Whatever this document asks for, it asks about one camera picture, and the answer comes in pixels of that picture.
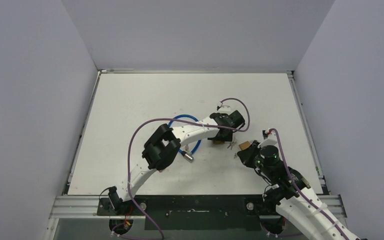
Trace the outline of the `brass padlock long shackle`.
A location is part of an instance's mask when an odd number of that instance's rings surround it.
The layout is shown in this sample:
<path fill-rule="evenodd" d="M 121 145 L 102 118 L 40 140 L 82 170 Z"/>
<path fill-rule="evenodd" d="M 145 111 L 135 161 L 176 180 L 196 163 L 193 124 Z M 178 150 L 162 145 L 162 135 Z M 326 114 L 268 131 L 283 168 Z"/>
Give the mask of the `brass padlock long shackle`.
<path fill-rule="evenodd" d="M 212 140 L 212 143 L 214 145 L 224 145 L 226 142 L 221 140 Z"/>

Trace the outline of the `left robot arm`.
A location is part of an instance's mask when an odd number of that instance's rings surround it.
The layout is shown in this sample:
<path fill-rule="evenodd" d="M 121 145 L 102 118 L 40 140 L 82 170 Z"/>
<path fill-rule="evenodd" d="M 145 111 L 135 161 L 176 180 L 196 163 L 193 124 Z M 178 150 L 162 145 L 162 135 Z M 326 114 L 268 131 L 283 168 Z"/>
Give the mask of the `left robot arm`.
<path fill-rule="evenodd" d="M 132 148 L 136 135 L 145 125 L 162 124 L 145 141 L 141 152 L 142 161 L 132 164 Z M 142 123 L 133 133 L 127 149 L 125 179 L 108 188 L 109 208 L 116 215 L 124 215 L 142 185 L 157 171 L 169 167 L 185 145 L 201 140 L 231 142 L 234 133 L 246 132 L 250 116 L 235 110 L 231 113 L 214 112 L 196 121 L 181 118 L 155 118 Z"/>

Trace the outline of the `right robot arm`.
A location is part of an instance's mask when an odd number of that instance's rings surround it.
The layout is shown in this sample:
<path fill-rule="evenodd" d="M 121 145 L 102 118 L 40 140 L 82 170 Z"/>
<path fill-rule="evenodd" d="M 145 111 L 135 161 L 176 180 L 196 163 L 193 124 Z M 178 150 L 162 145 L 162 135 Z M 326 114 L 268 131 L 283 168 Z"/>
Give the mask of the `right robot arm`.
<path fill-rule="evenodd" d="M 357 240 L 328 209 L 309 182 L 282 159 L 275 145 L 254 141 L 236 153 L 241 163 L 253 169 L 269 183 L 262 207 L 270 215 L 278 214 L 309 240 Z"/>

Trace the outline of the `brass padlock short shackle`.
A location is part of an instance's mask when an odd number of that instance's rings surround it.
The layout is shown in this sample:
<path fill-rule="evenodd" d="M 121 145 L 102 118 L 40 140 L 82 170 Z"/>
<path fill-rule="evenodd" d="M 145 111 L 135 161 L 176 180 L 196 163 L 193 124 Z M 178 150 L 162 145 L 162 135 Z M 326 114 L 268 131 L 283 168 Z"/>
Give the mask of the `brass padlock short shackle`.
<path fill-rule="evenodd" d="M 251 141 L 245 141 L 245 142 L 239 144 L 238 146 L 239 146 L 239 149 L 241 151 L 244 151 L 244 150 L 248 149 L 251 145 L 252 145 Z"/>

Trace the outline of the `loose silver keys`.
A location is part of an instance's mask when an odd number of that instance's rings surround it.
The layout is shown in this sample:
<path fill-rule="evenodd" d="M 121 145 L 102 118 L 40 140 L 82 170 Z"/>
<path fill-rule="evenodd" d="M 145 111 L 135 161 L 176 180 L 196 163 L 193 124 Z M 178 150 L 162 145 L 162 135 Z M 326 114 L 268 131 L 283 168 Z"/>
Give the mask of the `loose silver keys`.
<path fill-rule="evenodd" d="M 233 141 L 231 141 L 230 143 L 229 143 L 229 145 L 228 145 L 228 149 L 230 149 L 230 150 L 232 150 L 233 149 L 233 147 L 235 146 L 237 144 L 237 141 L 236 140 L 233 140 Z"/>

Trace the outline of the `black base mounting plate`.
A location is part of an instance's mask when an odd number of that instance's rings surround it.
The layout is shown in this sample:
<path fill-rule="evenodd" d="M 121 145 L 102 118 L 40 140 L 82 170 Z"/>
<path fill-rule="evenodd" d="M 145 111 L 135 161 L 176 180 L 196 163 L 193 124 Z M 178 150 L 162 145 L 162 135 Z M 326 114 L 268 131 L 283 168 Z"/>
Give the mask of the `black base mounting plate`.
<path fill-rule="evenodd" d="M 268 206 L 260 194 L 138 195 L 138 204 L 151 217 L 145 230 L 268 230 L 279 234 L 286 219 Z"/>

